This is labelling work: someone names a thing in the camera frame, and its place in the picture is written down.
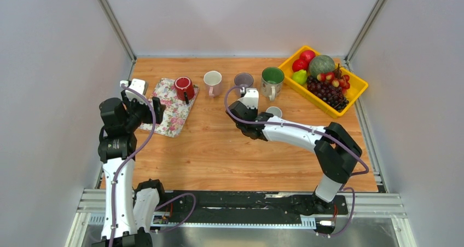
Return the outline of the green melon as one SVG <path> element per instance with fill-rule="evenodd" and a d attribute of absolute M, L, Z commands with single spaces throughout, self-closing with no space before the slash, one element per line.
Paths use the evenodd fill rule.
<path fill-rule="evenodd" d="M 335 62 L 328 55 L 318 55 L 309 63 L 309 72 L 312 77 L 317 77 L 321 73 L 328 73 L 335 70 Z"/>

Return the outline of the grey blue mug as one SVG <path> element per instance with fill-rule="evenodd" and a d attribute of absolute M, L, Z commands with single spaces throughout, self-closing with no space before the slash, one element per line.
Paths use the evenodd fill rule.
<path fill-rule="evenodd" d="M 279 107 L 276 107 L 276 106 L 268 107 L 266 109 L 266 113 L 270 113 L 273 116 L 276 116 L 276 117 L 279 117 L 279 118 L 281 118 L 282 115 L 283 115 L 282 110 Z"/>

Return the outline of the red mug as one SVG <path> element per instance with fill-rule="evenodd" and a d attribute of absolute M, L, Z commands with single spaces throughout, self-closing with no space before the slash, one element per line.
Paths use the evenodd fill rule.
<path fill-rule="evenodd" d="M 195 96 L 192 80 L 189 77 L 179 77 L 175 80 L 174 86 L 178 99 L 185 102 L 186 105 L 190 104 Z"/>

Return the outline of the floral serving tray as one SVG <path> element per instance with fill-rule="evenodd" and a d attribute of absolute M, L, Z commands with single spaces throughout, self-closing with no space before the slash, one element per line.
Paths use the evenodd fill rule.
<path fill-rule="evenodd" d="M 174 82 L 175 79 L 162 78 L 151 94 L 151 97 L 158 97 L 161 103 L 166 105 L 163 121 L 156 125 L 154 132 L 167 137 L 177 137 L 181 133 L 199 92 L 199 87 L 193 84 L 195 96 L 191 103 L 186 105 L 178 99 Z"/>

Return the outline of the red apple upper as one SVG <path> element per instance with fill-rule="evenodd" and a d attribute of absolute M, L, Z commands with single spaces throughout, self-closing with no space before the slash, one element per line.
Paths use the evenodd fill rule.
<path fill-rule="evenodd" d="M 313 58 L 315 58 L 317 55 L 314 51 L 312 50 L 305 50 L 300 53 L 299 58 L 308 64 L 312 61 Z"/>

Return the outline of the pink faceted mug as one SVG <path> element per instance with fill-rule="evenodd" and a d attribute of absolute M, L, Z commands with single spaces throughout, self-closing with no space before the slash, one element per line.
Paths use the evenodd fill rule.
<path fill-rule="evenodd" d="M 208 71 L 204 74 L 204 83 L 209 97 L 217 97 L 222 92 L 222 75 L 218 71 Z"/>

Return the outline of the cream floral mug green inside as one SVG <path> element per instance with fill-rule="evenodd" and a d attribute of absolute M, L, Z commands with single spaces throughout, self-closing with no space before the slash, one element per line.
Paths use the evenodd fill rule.
<path fill-rule="evenodd" d="M 275 101 L 282 90 L 285 75 L 278 67 L 267 67 L 263 70 L 260 93 L 270 101 Z"/>

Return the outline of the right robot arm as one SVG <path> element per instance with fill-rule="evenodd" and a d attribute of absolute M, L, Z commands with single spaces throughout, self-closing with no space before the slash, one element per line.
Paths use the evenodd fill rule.
<path fill-rule="evenodd" d="M 226 112 L 245 136 L 287 143 L 315 154 L 323 172 L 312 198 L 318 212 L 327 212 L 334 206 L 336 194 L 362 162 L 361 148 L 338 123 L 315 127 L 290 122 L 273 113 L 258 112 L 241 101 L 232 103 Z"/>

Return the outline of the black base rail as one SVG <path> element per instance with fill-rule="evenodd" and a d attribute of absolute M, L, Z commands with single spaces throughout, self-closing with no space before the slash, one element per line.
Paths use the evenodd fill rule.
<path fill-rule="evenodd" d="M 349 213 L 345 197 L 325 203 L 312 193 L 172 191 L 161 200 L 156 210 L 169 214 L 170 222 L 296 225 L 303 216 Z"/>

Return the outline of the mauve mug black handle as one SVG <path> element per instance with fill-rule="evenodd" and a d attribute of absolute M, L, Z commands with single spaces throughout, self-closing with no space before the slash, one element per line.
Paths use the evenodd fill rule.
<path fill-rule="evenodd" d="M 234 78 L 235 86 L 240 88 L 235 89 L 235 94 L 238 97 L 241 97 L 242 94 L 246 92 L 247 88 L 253 88 L 254 85 L 254 78 L 249 73 L 239 73 Z"/>

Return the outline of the red apple lower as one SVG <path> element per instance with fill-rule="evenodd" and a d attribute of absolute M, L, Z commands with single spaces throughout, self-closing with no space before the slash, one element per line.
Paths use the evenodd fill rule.
<path fill-rule="evenodd" d="M 300 70 L 305 70 L 307 71 L 309 67 L 309 63 L 306 60 L 303 59 L 297 59 L 296 61 L 293 62 L 292 64 L 292 71 L 293 72 L 298 72 Z"/>

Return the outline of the green pear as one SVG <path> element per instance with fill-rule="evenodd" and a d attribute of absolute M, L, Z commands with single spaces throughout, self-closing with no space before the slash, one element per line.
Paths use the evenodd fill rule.
<path fill-rule="evenodd" d="M 308 74 L 306 70 L 299 70 L 293 73 L 292 80 L 299 85 L 304 85 L 307 82 Z"/>

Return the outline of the left arm base link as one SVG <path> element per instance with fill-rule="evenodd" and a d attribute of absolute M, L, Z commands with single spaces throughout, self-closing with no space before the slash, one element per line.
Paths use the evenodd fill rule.
<path fill-rule="evenodd" d="M 164 196 L 163 184 L 159 179 L 144 181 L 135 189 L 134 218 L 137 232 L 149 232 L 155 208 Z"/>

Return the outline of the red cherry cluster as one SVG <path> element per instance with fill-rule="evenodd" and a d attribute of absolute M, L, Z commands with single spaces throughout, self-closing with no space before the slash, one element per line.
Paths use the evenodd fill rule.
<path fill-rule="evenodd" d="M 342 74 L 339 70 L 332 72 L 320 73 L 316 76 L 316 79 L 321 82 L 324 86 L 341 87 L 342 89 L 350 89 L 350 76 L 348 74 Z"/>

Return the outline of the yellow plastic bin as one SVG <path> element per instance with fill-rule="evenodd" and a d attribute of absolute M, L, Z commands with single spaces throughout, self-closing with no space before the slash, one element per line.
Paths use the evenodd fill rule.
<path fill-rule="evenodd" d="M 358 75 L 350 72 L 348 69 L 341 67 L 341 74 L 348 74 L 350 76 L 349 83 L 351 85 L 350 88 L 347 90 L 347 99 L 349 103 L 341 112 L 336 111 L 336 109 L 330 107 L 329 104 L 323 102 L 321 99 L 317 98 L 316 95 L 309 92 L 306 88 L 306 85 L 299 85 L 291 79 L 291 76 L 293 74 L 292 64 L 299 58 L 300 54 L 306 50 L 312 50 L 316 56 L 321 55 L 317 50 L 312 49 L 308 45 L 302 46 L 299 50 L 293 53 L 289 58 L 287 58 L 283 63 L 281 63 L 278 66 L 278 68 L 282 70 L 282 72 L 285 75 L 284 83 L 287 84 L 290 88 L 292 88 L 296 93 L 300 94 L 303 98 L 307 99 L 309 102 L 317 106 L 325 114 L 331 116 L 332 118 L 342 117 L 358 100 L 358 98 L 363 94 L 363 92 L 368 88 L 368 83 L 362 78 L 360 78 Z"/>

